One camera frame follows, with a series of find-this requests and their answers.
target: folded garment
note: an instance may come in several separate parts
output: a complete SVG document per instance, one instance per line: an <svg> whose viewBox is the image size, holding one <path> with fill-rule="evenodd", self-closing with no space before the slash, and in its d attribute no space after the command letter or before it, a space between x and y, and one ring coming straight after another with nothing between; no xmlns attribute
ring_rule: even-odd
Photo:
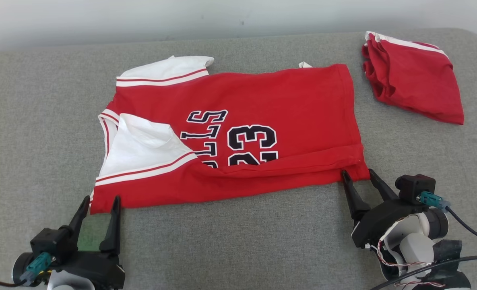
<svg viewBox="0 0 477 290"><path fill-rule="evenodd" d="M453 65L437 46L367 31L362 54L365 75L378 101L463 125L464 114Z"/></svg>

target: cable connector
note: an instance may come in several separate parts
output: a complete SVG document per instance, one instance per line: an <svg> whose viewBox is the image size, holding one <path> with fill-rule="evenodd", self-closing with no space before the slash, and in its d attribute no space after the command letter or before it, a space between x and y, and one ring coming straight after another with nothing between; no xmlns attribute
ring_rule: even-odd
<svg viewBox="0 0 477 290"><path fill-rule="evenodd" d="M52 264L52 257L49 253L41 253L27 266L26 271L20 276L20 281L26 281L24 286L30 286L40 272L46 271Z"/></svg>
<svg viewBox="0 0 477 290"><path fill-rule="evenodd" d="M429 191L423 191L420 195L417 196L417 200L426 205L435 206L437 209L440 209L444 213L447 212L446 207L451 206L451 202L444 200L440 196L435 195Z"/></svg>

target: gray table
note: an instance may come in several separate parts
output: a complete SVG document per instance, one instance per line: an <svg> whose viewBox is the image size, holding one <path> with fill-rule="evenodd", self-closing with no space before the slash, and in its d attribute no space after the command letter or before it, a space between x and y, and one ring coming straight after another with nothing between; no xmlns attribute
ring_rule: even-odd
<svg viewBox="0 0 477 290"><path fill-rule="evenodd" d="M388 183L402 174L437 180L437 194L477 229L477 35L458 29L392 31L436 44L455 66L465 125L433 121L375 101L362 72L363 33L69 46L0 52L0 279L42 228L69 222L104 154L97 121L115 77L171 55L215 57L210 73L263 73L345 63L369 167ZM369 182L357 183L371 205ZM89 216L82 249L96 249L108 215ZM341 185L124 210L126 289L348 289L384 282L376 257L354 247ZM477 238L451 222L449 238L477 255ZM477 262L464 263L477 289Z"/></svg>

